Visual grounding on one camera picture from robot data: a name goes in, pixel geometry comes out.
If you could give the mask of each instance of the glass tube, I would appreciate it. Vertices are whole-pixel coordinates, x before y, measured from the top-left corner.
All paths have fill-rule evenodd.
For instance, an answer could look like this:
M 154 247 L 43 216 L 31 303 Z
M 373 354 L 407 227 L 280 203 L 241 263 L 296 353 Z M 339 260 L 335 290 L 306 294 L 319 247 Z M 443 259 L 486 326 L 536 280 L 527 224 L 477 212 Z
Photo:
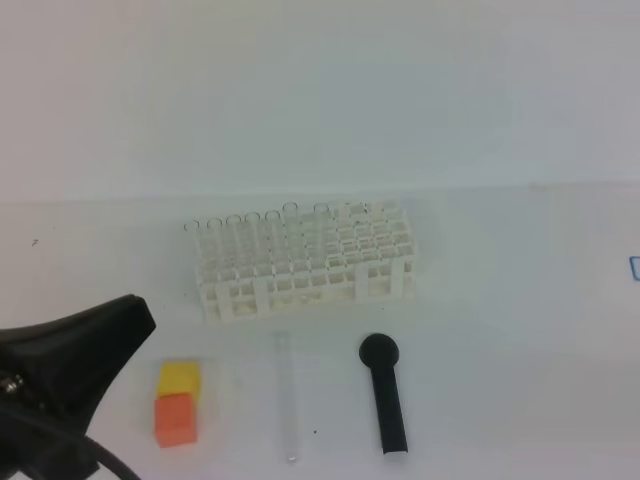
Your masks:
M 282 207 L 284 213 L 284 226 L 287 233 L 288 253 L 292 261 L 306 260 L 304 237 L 298 215 L 298 204 L 285 203 Z
M 291 335 L 284 331 L 275 332 L 274 340 L 281 449 L 284 461 L 292 465 L 300 459 L 300 439 Z

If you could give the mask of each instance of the white test tube rack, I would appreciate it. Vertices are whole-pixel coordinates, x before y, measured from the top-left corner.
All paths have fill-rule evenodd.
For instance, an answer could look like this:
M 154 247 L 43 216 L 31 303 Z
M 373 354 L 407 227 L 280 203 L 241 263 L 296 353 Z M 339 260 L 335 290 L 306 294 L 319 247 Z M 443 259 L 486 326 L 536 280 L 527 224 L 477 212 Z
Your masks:
M 287 203 L 194 229 L 205 317 L 229 323 L 320 303 L 365 303 L 414 291 L 417 249 L 395 201 Z

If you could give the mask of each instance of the glass test tube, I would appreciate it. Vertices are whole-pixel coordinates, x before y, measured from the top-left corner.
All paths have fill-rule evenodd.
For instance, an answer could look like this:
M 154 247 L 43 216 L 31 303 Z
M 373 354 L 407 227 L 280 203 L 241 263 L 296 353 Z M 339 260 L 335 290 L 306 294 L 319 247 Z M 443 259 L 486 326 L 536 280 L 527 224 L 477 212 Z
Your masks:
M 287 233 L 287 243 L 291 260 L 306 260 L 304 249 L 304 237 L 298 216 L 298 204 L 294 202 L 285 203 L 282 207 L 284 213 L 284 225 Z
M 275 262 L 281 259 L 283 256 L 286 257 L 280 212 L 278 212 L 277 210 L 271 210 L 267 212 L 267 214 L 265 215 L 265 220 L 267 221 L 267 232 L 269 235 L 271 257 Z
M 281 449 L 284 461 L 292 465 L 300 459 L 300 439 L 298 436 L 291 335 L 283 331 L 275 332 L 274 340 Z

